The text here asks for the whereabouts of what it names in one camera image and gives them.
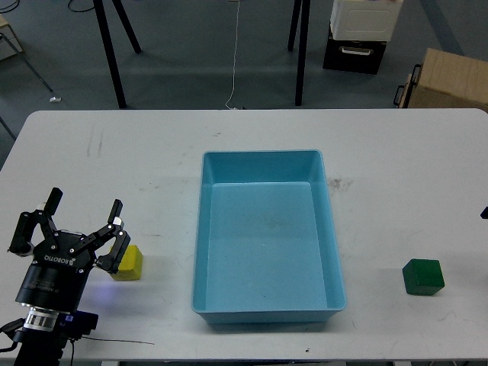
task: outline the yellow cube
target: yellow cube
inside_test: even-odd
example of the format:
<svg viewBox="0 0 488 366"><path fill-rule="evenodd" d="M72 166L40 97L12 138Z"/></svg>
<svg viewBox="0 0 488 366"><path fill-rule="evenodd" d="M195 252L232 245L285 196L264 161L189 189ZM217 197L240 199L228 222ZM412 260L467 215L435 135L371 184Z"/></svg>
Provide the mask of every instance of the yellow cube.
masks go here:
<svg viewBox="0 0 488 366"><path fill-rule="evenodd" d="M128 246L119 264L119 272L111 274L115 281L136 281L143 273L143 254L137 246Z"/></svg>

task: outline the white table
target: white table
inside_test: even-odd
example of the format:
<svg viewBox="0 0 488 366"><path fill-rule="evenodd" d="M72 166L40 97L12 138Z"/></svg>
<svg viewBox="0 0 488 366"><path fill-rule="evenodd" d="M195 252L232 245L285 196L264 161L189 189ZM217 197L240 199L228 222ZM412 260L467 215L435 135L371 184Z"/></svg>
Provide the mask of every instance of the white table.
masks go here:
<svg viewBox="0 0 488 366"><path fill-rule="evenodd" d="M191 310L202 154L257 149L323 152L348 295L325 324L209 326ZM58 229L97 230L120 198L144 254L140 281L91 273L92 335L156 344L83 339L78 359L487 359L487 182L477 110L37 112L0 172L0 323L27 315L30 260L6 251L18 215L59 187ZM438 259L446 287L406 294L411 258Z"/></svg>

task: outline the floor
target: floor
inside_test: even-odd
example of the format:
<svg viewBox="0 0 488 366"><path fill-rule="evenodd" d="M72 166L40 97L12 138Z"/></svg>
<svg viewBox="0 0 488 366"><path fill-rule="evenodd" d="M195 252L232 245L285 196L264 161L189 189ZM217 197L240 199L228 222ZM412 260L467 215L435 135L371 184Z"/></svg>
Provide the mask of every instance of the floor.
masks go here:
<svg viewBox="0 0 488 366"><path fill-rule="evenodd" d="M0 8L11 3L0 0ZM68 3L23 0L3 14L25 56L62 97L50 103L51 94L19 58L0 61L0 117L15 136L38 110L117 109L95 13L72 12ZM233 90L238 7L235 91L228 105L295 108L297 52L286 48L293 0L123 4L143 49L140 55L132 51L111 2L105 2L105 10L129 108L226 109ZM92 2L74 0L71 6L82 10ZM331 9L332 1L312 0L301 108L393 108L397 86L428 47L488 61L486 0L405 0L377 75L325 70ZM0 127L0 167L12 144Z"/></svg>

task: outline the blue tray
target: blue tray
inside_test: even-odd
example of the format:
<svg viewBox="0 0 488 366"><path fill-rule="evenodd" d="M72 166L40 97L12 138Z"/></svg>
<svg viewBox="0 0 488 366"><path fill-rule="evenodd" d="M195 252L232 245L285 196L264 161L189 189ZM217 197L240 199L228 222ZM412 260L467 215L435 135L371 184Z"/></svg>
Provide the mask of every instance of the blue tray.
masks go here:
<svg viewBox="0 0 488 366"><path fill-rule="evenodd" d="M345 305L321 153L205 153L193 310L209 323L323 322Z"/></svg>

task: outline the black drawer unit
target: black drawer unit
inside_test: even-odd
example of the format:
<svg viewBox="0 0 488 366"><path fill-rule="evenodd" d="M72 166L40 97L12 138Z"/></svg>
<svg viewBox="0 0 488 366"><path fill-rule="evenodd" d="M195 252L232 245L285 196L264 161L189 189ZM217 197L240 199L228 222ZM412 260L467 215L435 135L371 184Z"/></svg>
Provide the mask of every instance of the black drawer unit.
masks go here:
<svg viewBox="0 0 488 366"><path fill-rule="evenodd" d="M334 40L329 28L323 68L376 75L386 48L383 41Z"/></svg>

